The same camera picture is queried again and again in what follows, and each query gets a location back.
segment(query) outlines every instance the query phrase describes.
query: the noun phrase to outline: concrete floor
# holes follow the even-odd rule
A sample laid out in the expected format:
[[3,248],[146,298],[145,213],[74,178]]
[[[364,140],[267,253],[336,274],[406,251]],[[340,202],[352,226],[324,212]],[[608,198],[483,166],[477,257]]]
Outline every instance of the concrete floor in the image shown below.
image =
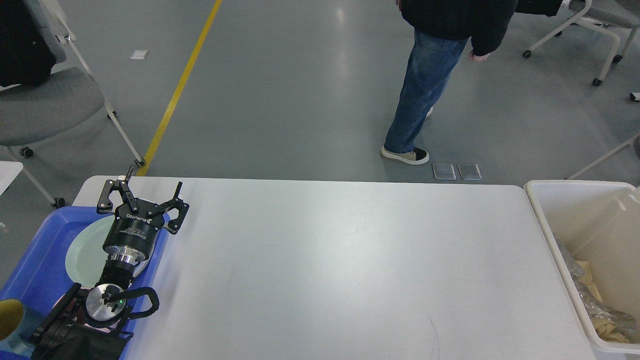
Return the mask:
[[[144,154],[214,1],[60,3]],[[522,58],[568,14],[516,14],[488,62],[461,60],[417,139],[431,160],[410,167],[378,154],[413,44],[393,1],[223,0],[147,176],[434,183],[446,181],[430,163],[477,163],[482,181],[455,183],[563,179],[640,132],[640,104],[628,99],[640,91],[640,39],[600,87],[591,80],[608,39],[588,29],[572,26]],[[147,59],[130,60],[135,49]],[[56,70],[79,66],[67,53]],[[103,112],[31,147],[25,166],[68,203],[88,177],[133,161]],[[627,149],[582,179],[637,186],[640,161]],[[2,194],[0,283],[52,210],[22,175]]]

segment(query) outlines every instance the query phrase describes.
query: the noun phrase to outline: plate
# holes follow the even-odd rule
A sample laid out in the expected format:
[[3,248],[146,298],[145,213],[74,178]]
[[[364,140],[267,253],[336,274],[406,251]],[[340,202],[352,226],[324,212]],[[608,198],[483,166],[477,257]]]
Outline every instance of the plate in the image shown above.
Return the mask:
[[[100,280],[107,253],[102,249],[104,240],[113,224],[113,215],[104,217],[85,227],[67,250],[65,268],[72,281],[83,287],[92,288]],[[134,271],[137,277],[147,266],[148,259],[142,261]]]

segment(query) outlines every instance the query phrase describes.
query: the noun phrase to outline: plastic bin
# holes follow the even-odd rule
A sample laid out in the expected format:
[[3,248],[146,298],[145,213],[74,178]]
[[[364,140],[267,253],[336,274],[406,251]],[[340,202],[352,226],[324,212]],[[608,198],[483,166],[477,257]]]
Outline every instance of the plastic bin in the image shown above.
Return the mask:
[[604,304],[640,320],[640,193],[634,190],[630,184],[607,181],[539,180],[525,185],[584,332],[595,348],[606,352],[640,354],[640,343],[598,337],[553,234],[575,259],[591,263]]

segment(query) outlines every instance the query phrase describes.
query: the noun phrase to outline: plastic bag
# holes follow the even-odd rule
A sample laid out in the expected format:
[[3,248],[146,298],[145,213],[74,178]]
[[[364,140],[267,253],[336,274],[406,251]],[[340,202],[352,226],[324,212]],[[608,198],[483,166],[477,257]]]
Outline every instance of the plastic bag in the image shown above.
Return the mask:
[[598,299],[591,294],[589,288],[576,278],[573,279],[573,284],[578,290],[582,304],[584,304],[584,309],[587,311],[587,314],[589,314],[589,317],[611,320],[616,325],[614,332],[622,334],[631,342],[636,341],[637,322],[631,314],[615,310],[598,301]]
[[560,254],[562,254],[562,258],[564,259],[566,268],[569,269],[569,274],[571,274],[571,277],[573,277],[574,280],[583,277],[584,269],[580,266],[580,264],[578,264],[578,262],[576,262],[576,260],[569,252],[569,249],[564,246],[560,239],[558,239],[556,235],[554,235],[554,238],[556,239],[556,244],[560,249]]

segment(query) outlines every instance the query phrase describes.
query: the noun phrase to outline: jeans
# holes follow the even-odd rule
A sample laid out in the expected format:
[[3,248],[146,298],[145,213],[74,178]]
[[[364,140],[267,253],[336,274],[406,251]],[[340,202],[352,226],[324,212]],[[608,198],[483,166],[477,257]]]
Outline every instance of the jeans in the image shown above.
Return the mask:
[[413,151],[424,118],[447,86],[467,40],[444,40],[415,30],[400,101],[385,140],[386,150],[399,154]]

